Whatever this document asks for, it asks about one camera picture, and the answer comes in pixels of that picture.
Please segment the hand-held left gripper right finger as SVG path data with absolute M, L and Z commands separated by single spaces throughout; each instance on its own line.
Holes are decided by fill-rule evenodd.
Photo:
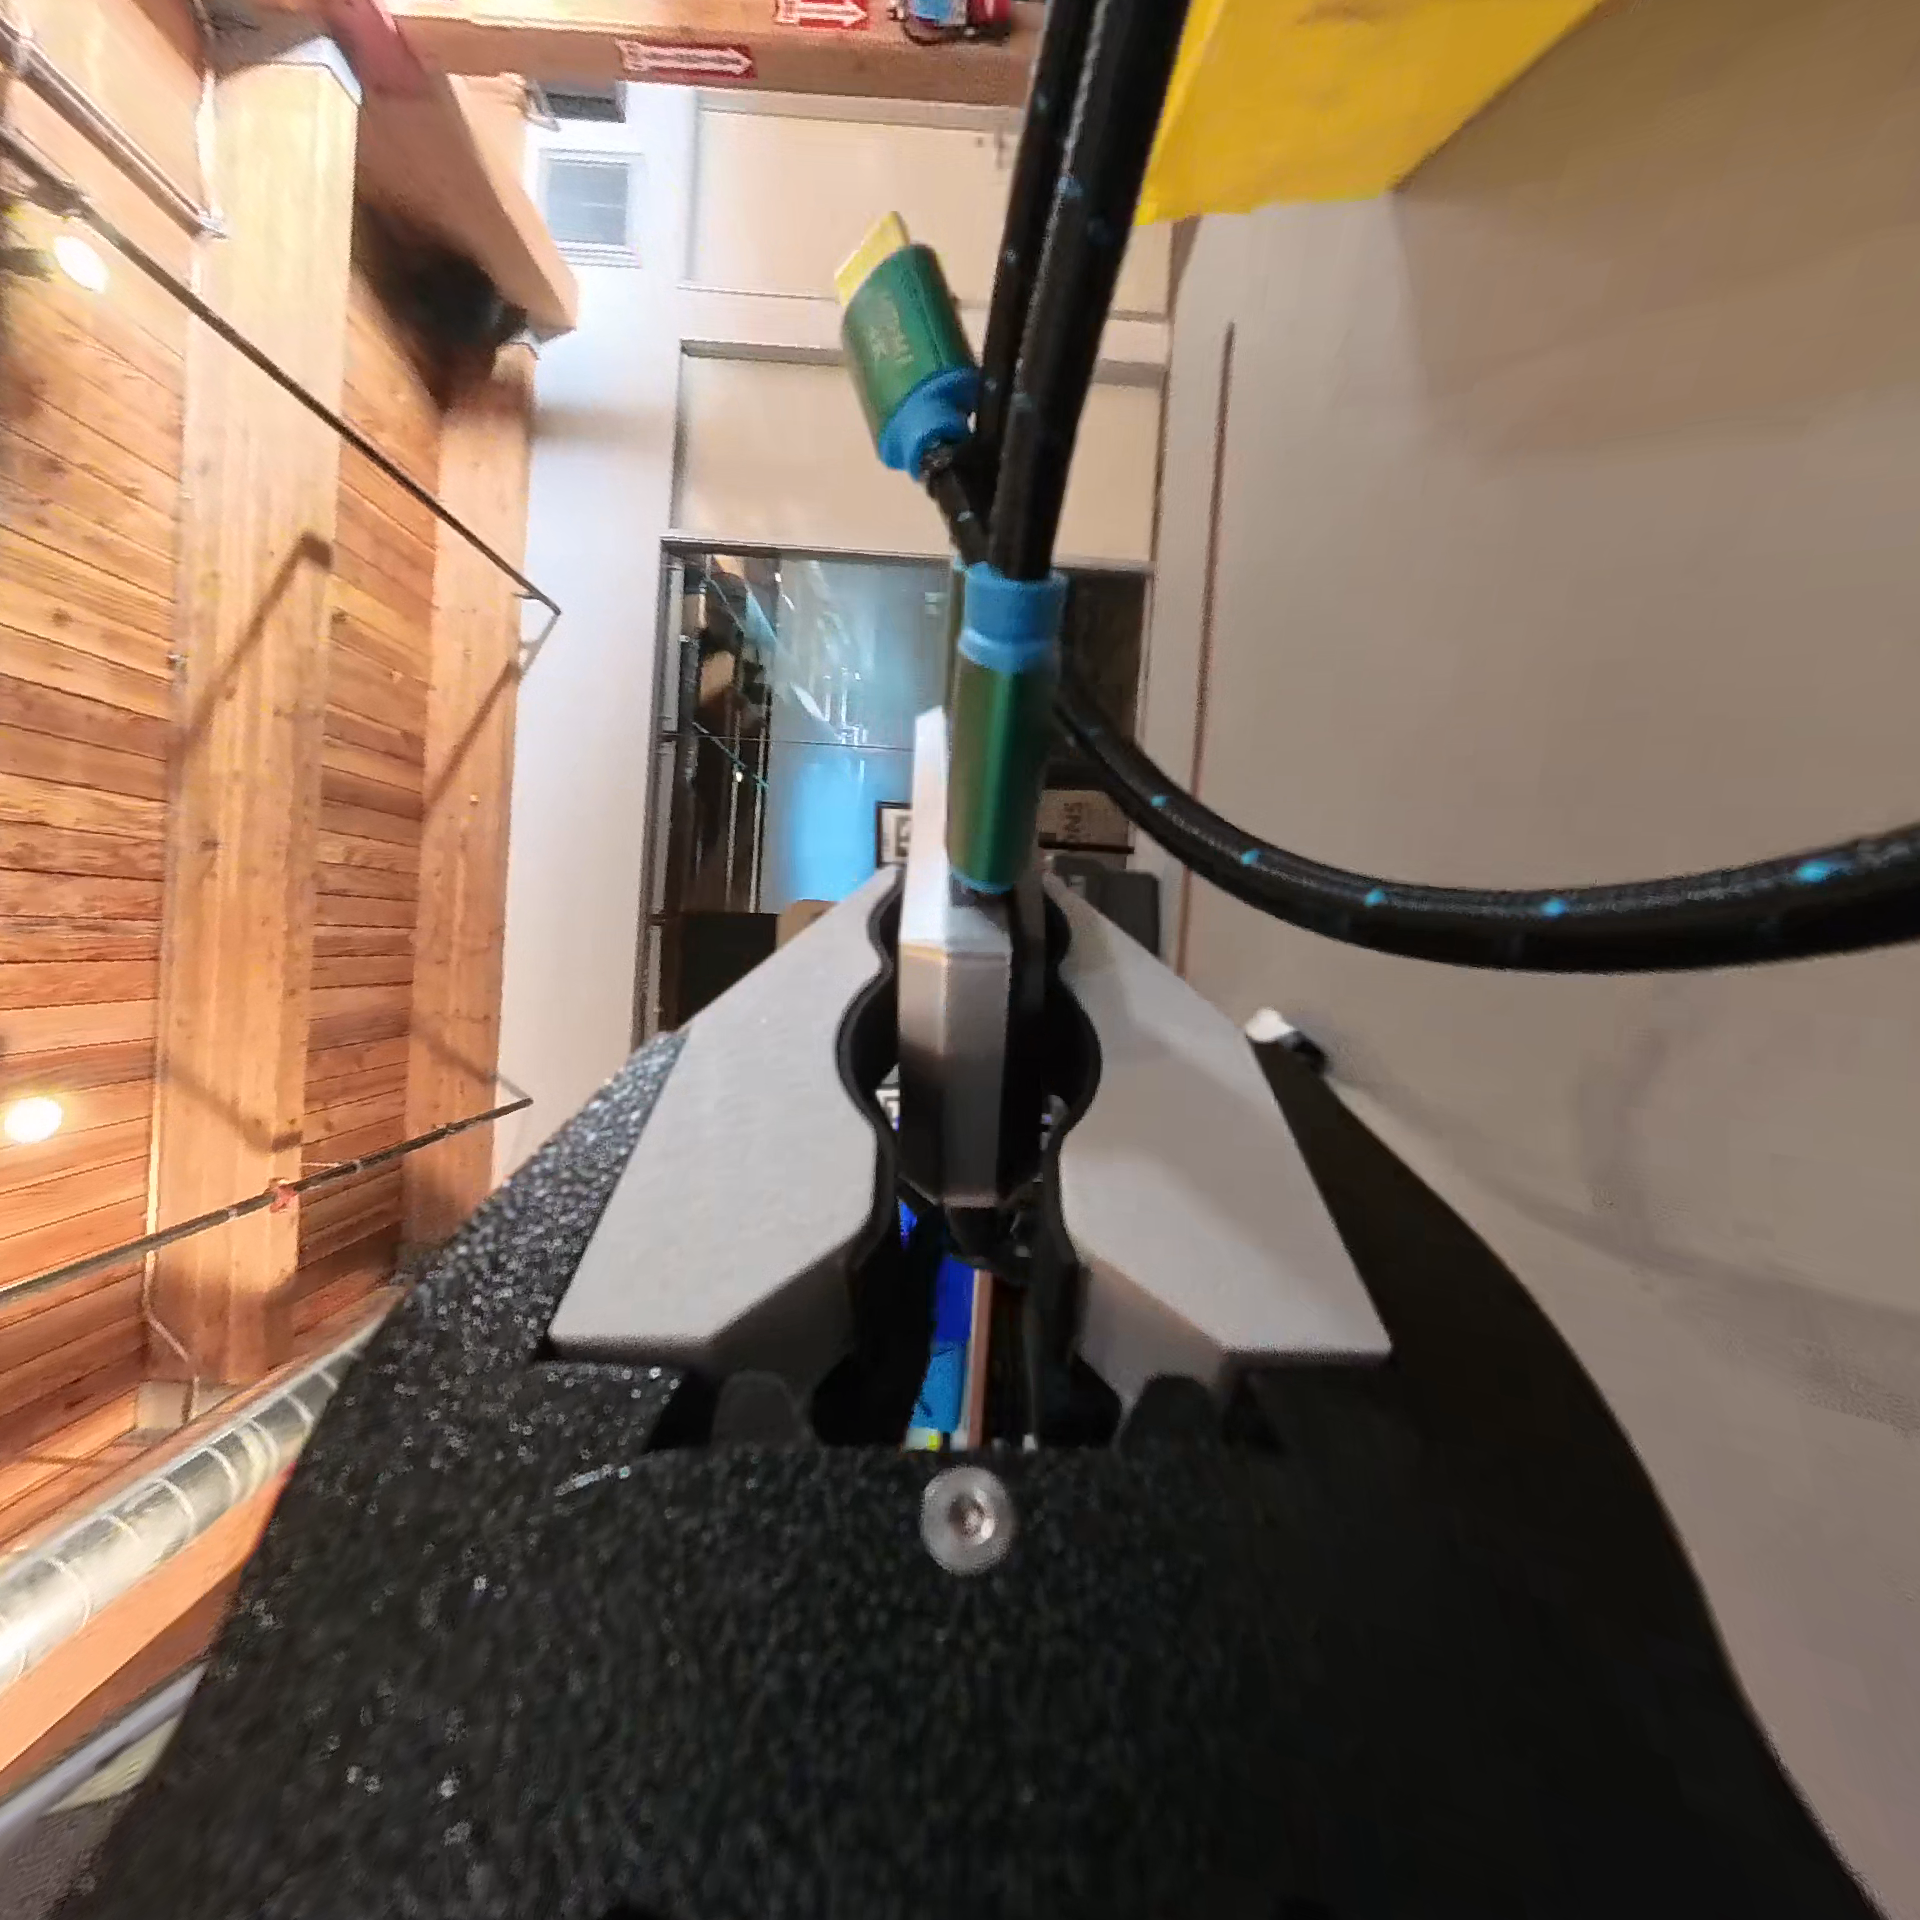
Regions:
M 1056 881 L 1062 988 L 1095 1091 L 1065 1129 L 1077 1348 L 1118 1396 L 1183 1376 L 1227 1396 L 1288 1362 L 1373 1362 L 1382 1319 L 1237 1021 Z

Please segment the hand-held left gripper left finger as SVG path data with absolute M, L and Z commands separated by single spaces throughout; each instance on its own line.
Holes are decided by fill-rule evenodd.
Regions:
M 679 1031 L 547 1348 L 908 1413 L 901 877 L 878 874 Z

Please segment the silver multiport adapter hub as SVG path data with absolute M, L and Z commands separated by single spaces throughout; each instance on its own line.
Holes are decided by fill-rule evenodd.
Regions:
M 916 721 L 895 925 L 901 1168 L 951 1211 L 1004 1210 L 1039 1163 L 1046 922 L 1039 872 L 969 892 L 947 851 L 948 717 Z

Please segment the large yellow plastic bin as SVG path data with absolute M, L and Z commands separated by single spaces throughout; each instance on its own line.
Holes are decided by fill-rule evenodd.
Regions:
M 1137 225 L 1395 191 L 1595 2 L 1197 2 Z

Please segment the thin black ceiling rod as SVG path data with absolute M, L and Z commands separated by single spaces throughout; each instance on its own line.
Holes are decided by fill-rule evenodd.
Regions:
M 262 1187 L 260 1191 L 256 1191 L 246 1199 L 229 1203 L 225 1207 L 217 1207 L 217 1210 L 209 1210 L 209 1211 L 203 1211 L 203 1215 L 197 1215 L 197 1217 L 187 1217 L 187 1219 L 183 1219 L 183 1220 L 177 1220 L 168 1228 L 153 1231 L 153 1233 L 140 1235 L 135 1239 L 116 1242 L 115 1245 L 108 1245 L 108 1249 L 103 1249 L 93 1255 L 85 1255 L 79 1259 L 44 1269 L 35 1275 L 19 1279 L 19 1280 L 7 1280 L 1 1285 L 1 1298 L 7 1304 L 14 1301 L 14 1298 L 24 1301 L 24 1298 L 31 1298 L 31 1296 L 37 1296 L 46 1290 L 59 1290 L 68 1282 L 89 1280 L 89 1279 L 93 1279 L 97 1273 L 104 1273 L 104 1272 L 112 1272 L 116 1267 L 153 1257 L 161 1250 L 168 1250 L 168 1249 L 183 1243 L 183 1242 L 193 1242 L 193 1239 L 198 1239 L 208 1233 L 222 1233 L 222 1231 L 225 1231 L 225 1228 L 231 1228 L 231 1225 L 235 1225 L 244 1219 L 252 1219 L 256 1215 L 289 1211 L 301 1201 L 307 1201 L 309 1193 L 319 1193 L 323 1189 L 359 1179 L 359 1178 L 363 1178 L 367 1172 L 375 1172 L 375 1171 L 383 1171 L 388 1167 L 395 1167 L 400 1161 L 411 1160 L 417 1153 L 424 1153 L 432 1145 L 441 1145 L 441 1144 L 452 1140 L 457 1136 L 465 1136 L 473 1129 L 481 1129 L 481 1128 L 489 1128 L 497 1120 L 508 1120 L 508 1117 L 513 1117 L 519 1114 L 526 1114 L 528 1108 L 532 1108 L 532 1105 L 534 1103 L 532 1103 L 529 1096 L 519 1096 L 519 1098 L 504 1100 L 500 1105 L 494 1105 L 492 1108 L 485 1108 L 485 1111 L 478 1111 L 478 1114 L 471 1114 L 471 1116 L 462 1116 L 457 1120 L 447 1120 L 438 1128 L 432 1128 L 424 1133 L 408 1136 L 408 1139 L 403 1139 L 393 1145 L 380 1148 L 376 1153 L 371 1153 L 371 1155 L 363 1155 L 363 1156 L 357 1156 L 357 1160 L 348 1160 L 348 1161 L 334 1161 L 334 1163 L 327 1163 L 327 1167 L 323 1167 L 317 1171 L 311 1171 L 311 1172 L 307 1172 L 301 1178 L 295 1178 L 295 1179 L 277 1179 L 277 1181 Z
M 327 405 L 281 361 L 271 360 L 243 330 L 219 315 L 181 275 L 171 272 L 153 252 L 141 248 L 127 232 L 112 221 L 97 208 L 93 196 L 73 176 L 56 170 L 35 145 L 29 145 L 28 138 L 4 129 L 1 156 L 28 179 L 29 187 L 37 191 L 38 203 L 104 242 L 110 252 L 118 255 L 140 277 L 157 287 L 219 346 L 229 348 L 246 365 L 268 378 L 281 396 L 323 423 L 337 444 L 344 444 L 366 465 L 380 472 L 398 492 L 408 497 L 417 508 L 428 509 L 443 531 L 452 532 L 460 545 L 468 547 L 475 559 L 486 563 L 504 584 L 510 584 L 520 604 L 540 609 L 544 613 L 544 625 L 534 639 L 519 639 L 517 672 L 523 677 L 526 669 L 534 665 L 563 619 L 563 609 L 550 593 L 532 584 L 465 520 L 447 508 L 441 497 L 417 483 L 335 407 Z

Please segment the silver ribbed duct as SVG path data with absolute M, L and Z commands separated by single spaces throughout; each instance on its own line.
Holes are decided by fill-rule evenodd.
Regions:
M 183 1442 L 124 1491 L 8 1549 L 1 1689 L 20 1684 L 222 1523 L 277 1492 L 375 1331 L 376 1321 L 366 1321 L 319 1356 L 299 1361 L 277 1383 L 215 1416 L 203 1439 Z

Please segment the white wall vent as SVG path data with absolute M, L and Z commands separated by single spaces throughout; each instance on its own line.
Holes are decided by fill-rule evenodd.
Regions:
M 641 164 L 628 154 L 544 152 L 536 200 L 569 260 L 639 263 Z

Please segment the wooden post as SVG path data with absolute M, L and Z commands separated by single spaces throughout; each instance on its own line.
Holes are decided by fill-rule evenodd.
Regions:
M 921 41 L 880 2 L 865 33 L 784 29 L 774 2 L 417 2 L 388 13 L 420 59 L 457 77 L 631 83 L 615 39 L 742 41 L 756 83 L 696 90 L 976 107 L 1024 104 L 1044 20 L 1041 4 L 1013 4 L 1004 39 Z

